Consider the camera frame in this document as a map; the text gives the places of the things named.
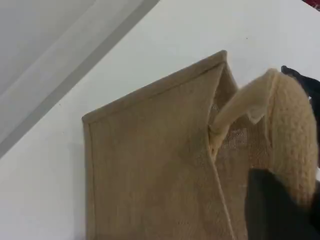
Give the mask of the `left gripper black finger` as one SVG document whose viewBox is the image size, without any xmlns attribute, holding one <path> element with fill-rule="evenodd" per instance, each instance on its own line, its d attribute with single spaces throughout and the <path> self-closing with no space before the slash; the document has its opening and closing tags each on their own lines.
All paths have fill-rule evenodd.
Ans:
<svg viewBox="0 0 320 240">
<path fill-rule="evenodd" d="M 290 197 L 267 170 L 248 173 L 246 228 L 249 240 L 318 240 L 320 238 L 320 182 L 309 211 Z"/>
</svg>

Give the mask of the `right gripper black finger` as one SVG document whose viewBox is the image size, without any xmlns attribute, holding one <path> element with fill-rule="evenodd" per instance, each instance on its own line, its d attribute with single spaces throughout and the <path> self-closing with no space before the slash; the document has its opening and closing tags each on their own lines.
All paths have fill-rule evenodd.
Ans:
<svg viewBox="0 0 320 240">
<path fill-rule="evenodd" d="M 298 71 L 289 68 L 285 65 L 281 67 L 281 72 L 285 75 L 288 75 L 294 79 L 296 79 L 302 88 L 305 90 L 307 95 L 312 98 L 312 100 L 320 99 L 320 81 L 314 78 L 304 76 L 300 74 Z"/>
</svg>

